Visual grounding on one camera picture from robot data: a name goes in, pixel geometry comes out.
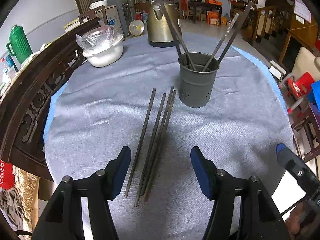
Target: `utensil holder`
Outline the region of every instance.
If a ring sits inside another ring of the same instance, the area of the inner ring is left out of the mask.
[[[190,57],[196,71],[188,68],[188,58],[184,53],[178,58],[180,64],[179,98],[186,106],[199,108],[205,106],[210,99],[213,83],[216,79],[219,63],[214,58],[206,72],[202,72],[210,55],[200,52],[190,52]]]

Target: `carved wooden backrest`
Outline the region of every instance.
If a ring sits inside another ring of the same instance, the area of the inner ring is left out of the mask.
[[[83,35],[100,27],[98,20],[81,24],[53,41],[20,73],[1,99],[1,160],[52,180],[43,152],[50,98],[85,59],[76,43],[76,34]]]

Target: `plastic bag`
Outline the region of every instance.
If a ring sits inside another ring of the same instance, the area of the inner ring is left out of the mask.
[[[87,32],[85,35],[76,35],[76,42],[86,54],[97,54],[109,49],[123,38],[123,34],[110,25],[105,25]]]

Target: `red chair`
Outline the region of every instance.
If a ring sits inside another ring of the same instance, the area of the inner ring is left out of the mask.
[[[288,82],[289,88],[288,96],[294,94],[297,99],[297,102],[288,108],[288,114],[291,114],[291,112],[307,98],[307,95],[311,92],[311,84],[314,83],[315,80],[309,72],[305,72],[296,81],[294,80],[294,76],[289,74],[280,82],[279,87],[282,87],[286,81]]]

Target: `bolt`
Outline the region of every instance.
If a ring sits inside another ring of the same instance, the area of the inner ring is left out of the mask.
[[[219,176],[224,176],[224,175],[226,174],[226,171],[220,169],[220,170],[217,170],[217,174],[218,174]]]
[[[259,178],[258,178],[257,176],[252,176],[252,177],[251,177],[251,180],[252,180],[253,182],[259,182]]]
[[[96,174],[97,174],[98,176],[102,176],[102,175],[104,175],[105,173],[106,173],[105,170],[98,170],[98,171],[96,172]]]
[[[63,176],[62,181],[67,183],[69,182],[69,180],[71,179],[71,177],[69,175]]]

